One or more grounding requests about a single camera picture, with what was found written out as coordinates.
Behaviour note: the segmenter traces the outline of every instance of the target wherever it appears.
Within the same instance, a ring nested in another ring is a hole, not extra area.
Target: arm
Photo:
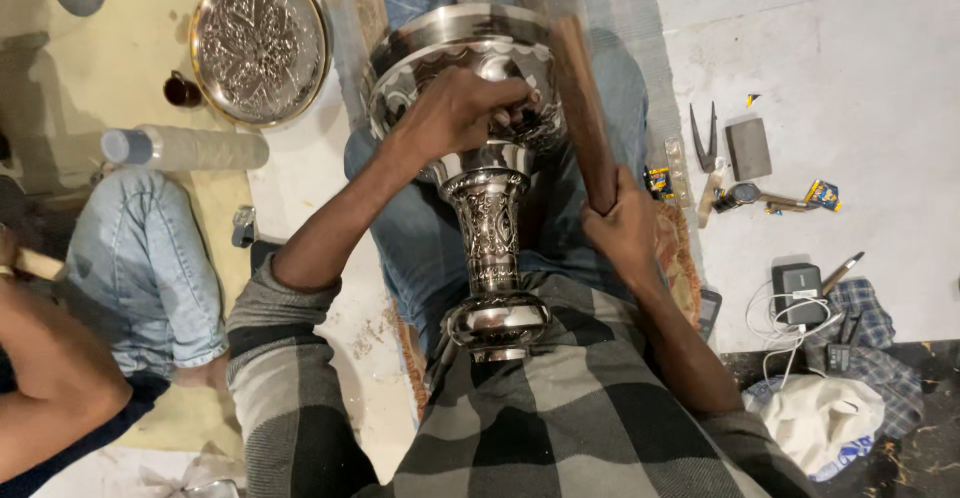
[[[810,480],[774,442],[761,418],[744,411],[734,379],[674,304],[655,262],[656,210],[626,166],[617,171],[616,205],[607,216],[584,206],[583,231],[610,260],[642,312],[666,386],[697,415],[703,430],[772,496],[816,496]]]
[[[441,72],[363,170],[276,254],[276,279],[300,290],[336,281],[380,209],[427,162],[482,146],[494,110],[532,94],[516,78],[494,83],[462,68]]]
[[[491,112],[528,94],[521,80],[442,72],[353,181],[246,285],[226,323],[226,378],[251,498],[347,496],[378,482],[354,440],[333,349],[314,326],[327,318],[347,259],[390,198],[427,161],[485,143]]]
[[[666,381],[679,402],[699,414],[743,409],[734,379],[677,308],[655,261],[657,213],[626,166],[617,170],[617,203],[607,216],[584,208],[583,231],[610,260],[643,310],[647,334]]]
[[[0,264],[16,258],[0,228]],[[0,275],[0,345],[17,391],[0,395],[0,480],[30,469],[114,417],[133,390],[90,330]]]

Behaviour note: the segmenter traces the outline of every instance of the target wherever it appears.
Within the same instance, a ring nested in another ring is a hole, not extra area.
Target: sharpening stone
[[[749,181],[774,172],[770,165],[770,149],[763,119],[751,119],[726,127],[726,146],[733,164],[733,176]]]

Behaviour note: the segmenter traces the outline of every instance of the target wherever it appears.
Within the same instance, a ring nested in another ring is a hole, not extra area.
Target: candy wrapper
[[[816,180],[810,186],[810,192],[805,198],[811,204],[816,204],[824,209],[840,209],[840,189],[836,185],[831,185],[826,181]]]
[[[660,197],[673,197],[673,183],[670,181],[670,168],[650,170],[650,189],[660,193]]]

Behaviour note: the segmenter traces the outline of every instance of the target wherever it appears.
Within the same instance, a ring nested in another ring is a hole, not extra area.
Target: water bottle
[[[100,148],[112,162],[161,171],[250,170],[270,158],[270,148],[261,136],[159,125],[106,129]]]

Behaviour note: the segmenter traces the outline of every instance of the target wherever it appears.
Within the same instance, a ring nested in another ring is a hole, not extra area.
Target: engraved vase
[[[470,296],[447,317],[450,337],[476,361],[529,357],[550,313],[520,290],[519,199],[566,136],[546,21],[515,7],[469,4],[427,13],[395,31],[370,56],[373,134],[387,136],[450,65],[493,81],[522,78],[540,93],[522,122],[490,126],[485,147],[447,155],[420,175],[456,209],[463,235]]]

